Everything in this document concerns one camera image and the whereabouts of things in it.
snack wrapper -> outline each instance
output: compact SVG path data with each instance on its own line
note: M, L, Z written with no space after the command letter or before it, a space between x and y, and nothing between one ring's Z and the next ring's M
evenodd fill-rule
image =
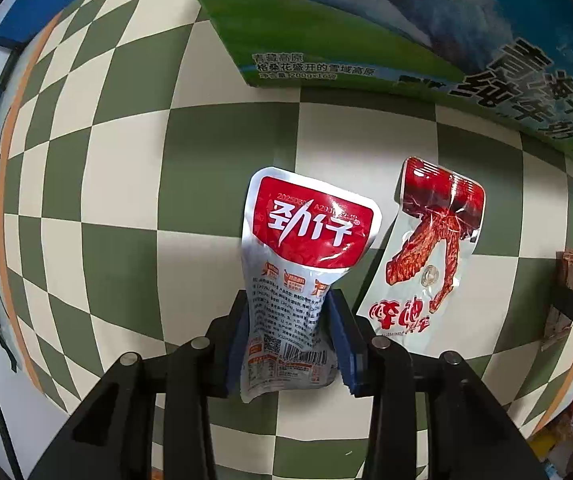
M369 248L381 219L372 200L319 180L278 168L253 175L242 226L244 402L334 380L337 357L319 323L324 297Z
M478 241L484 189L409 157L400 196L390 240L358 314L378 335L422 353Z
M573 291L573 249L558 251L556 281ZM543 352L556 341L571 333L573 322L553 305L549 308L547 322L545 323L545 335L540 351Z

barcode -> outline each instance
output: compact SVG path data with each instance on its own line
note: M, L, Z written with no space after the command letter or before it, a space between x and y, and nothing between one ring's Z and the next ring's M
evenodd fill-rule
M286 343L286 347L284 348L284 360L297 361L310 365L326 365L326 350L320 352L303 352L297 346Z
M282 339L278 339L277 337L273 337L272 335L269 335L269 334L264 335L264 351L265 352L272 353L273 355L279 355L281 343L282 343Z

checkered backdrop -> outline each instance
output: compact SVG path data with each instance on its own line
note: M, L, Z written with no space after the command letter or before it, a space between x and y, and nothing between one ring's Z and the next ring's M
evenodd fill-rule
M405 98L247 87L197 0L76 0L32 70L10 144L12 300L49 399L71 413L125 351L164 354L228 313L250 176L275 165L373 198L371 250L338 282L359 304L396 215L403 161L480 182L480 241L430 352L460 352L524 435L573 361L539 351L555 252L573 248L573 162L531 137ZM417 404L418 475L427 430ZM162 466L164 396L153 465ZM321 390L211 399L221 479L359 475L371 401Z

mountain image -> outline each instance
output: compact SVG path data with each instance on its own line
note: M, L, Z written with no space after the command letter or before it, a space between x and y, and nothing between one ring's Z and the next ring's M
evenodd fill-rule
M513 40L497 0L310 0L422 45L465 73L481 72Z

jinzai snack bag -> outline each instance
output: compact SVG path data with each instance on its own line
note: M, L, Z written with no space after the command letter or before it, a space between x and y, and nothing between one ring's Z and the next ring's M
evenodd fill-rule
M372 200L325 182L278 168L253 175L242 225L244 402L333 381L337 358L319 326L324 297L369 248L381 219Z
M412 156L404 162L400 196L391 238L358 314L377 334L422 353L480 236L484 189Z

